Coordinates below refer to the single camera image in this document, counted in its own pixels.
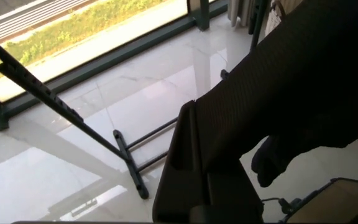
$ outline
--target glass pane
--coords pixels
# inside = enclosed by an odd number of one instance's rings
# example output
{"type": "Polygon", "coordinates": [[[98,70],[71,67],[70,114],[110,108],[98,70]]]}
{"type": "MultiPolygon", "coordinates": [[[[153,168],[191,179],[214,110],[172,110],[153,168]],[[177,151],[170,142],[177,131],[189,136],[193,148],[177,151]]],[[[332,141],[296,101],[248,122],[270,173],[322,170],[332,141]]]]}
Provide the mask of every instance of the glass pane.
{"type": "MultiPolygon", "coordinates": [[[[0,44],[43,82],[187,13],[185,0],[21,3],[0,6],[0,44]]],[[[0,101],[22,92],[0,74],[0,101]]]]}

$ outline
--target glossy floor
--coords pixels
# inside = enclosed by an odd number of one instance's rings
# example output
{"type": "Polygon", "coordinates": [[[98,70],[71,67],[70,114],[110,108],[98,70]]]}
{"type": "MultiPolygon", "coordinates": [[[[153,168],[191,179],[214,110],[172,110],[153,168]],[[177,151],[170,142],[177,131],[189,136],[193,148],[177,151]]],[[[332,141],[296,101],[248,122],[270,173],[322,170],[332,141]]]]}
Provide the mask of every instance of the glossy floor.
{"type": "MultiPolygon", "coordinates": [[[[190,30],[61,94],[87,124],[114,145],[112,131],[132,142],[178,115],[182,104],[219,81],[249,51],[251,36],[230,27],[226,15],[209,31],[190,30]]],[[[163,162],[142,175],[150,191],[141,200],[126,165],[44,105],[11,119],[0,133],[0,223],[18,220],[150,222],[163,162]]],[[[133,152],[138,164],[166,151],[173,130],[133,152]]],[[[270,187],[241,162],[261,198],[304,197],[333,177],[358,179],[358,141],[345,149],[316,149],[297,157],[270,187]]],[[[283,215],[267,202],[264,218],[283,215]]]]}

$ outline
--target marble floor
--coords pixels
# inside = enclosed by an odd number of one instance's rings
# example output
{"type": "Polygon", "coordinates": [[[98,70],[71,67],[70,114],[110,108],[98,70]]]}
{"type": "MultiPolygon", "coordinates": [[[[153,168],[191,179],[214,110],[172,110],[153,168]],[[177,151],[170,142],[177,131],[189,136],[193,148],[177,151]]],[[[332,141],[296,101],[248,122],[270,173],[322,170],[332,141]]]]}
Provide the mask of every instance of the marble floor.
{"type": "MultiPolygon", "coordinates": [[[[112,130],[132,142],[178,115],[182,104],[219,81],[249,51],[251,36],[232,28],[226,15],[210,30],[189,30],[60,95],[85,122],[117,145],[112,130]]],[[[151,222],[163,161],[142,173],[150,199],[141,200],[126,165],[44,105],[10,120],[0,132],[0,223],[19,220],[151,222]]],[[[133,151],[138,164],[166,151],[169,130],[133,151]]],[[[333,177],[358,179],[358,140],[345,149],[319,148],[297,157],[260,198],[304,197],[333,177]]],[[[282,218],[277,202],[265,204],[264,219],[282,218]]]]}

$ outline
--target sidewalk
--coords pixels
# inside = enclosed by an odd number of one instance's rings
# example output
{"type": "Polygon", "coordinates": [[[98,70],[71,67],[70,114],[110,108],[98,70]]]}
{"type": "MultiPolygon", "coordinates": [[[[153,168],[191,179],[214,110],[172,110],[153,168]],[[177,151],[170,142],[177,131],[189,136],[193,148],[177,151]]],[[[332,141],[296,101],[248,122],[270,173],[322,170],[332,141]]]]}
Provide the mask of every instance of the sidewalk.
{"type": "MultiPolygon", "coordinates": [[[[27,67],[42,82],[58,76],[111,49],[135,39],[187,13],[186,1],[170,0],[112,26],[72,47],[49,57],[44,63],[27,67]]],[[[24,90],[3,77],[0,79],[0,101],[6,101],[24,90]]]]}

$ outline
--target grass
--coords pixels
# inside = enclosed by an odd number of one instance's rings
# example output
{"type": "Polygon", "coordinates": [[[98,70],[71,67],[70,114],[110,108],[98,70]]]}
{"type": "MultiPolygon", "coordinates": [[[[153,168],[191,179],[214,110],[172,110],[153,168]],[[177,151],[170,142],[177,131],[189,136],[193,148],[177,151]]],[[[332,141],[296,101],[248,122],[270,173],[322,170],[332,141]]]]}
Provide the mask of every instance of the grass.
{"type": "Polygon", "coordinates": [[[103,1],[81,14],[72,13],[67,20],[34,32],[26,40],[7,42],[3,46],[27,66],[164,1],[166,0],[103,1]]]}

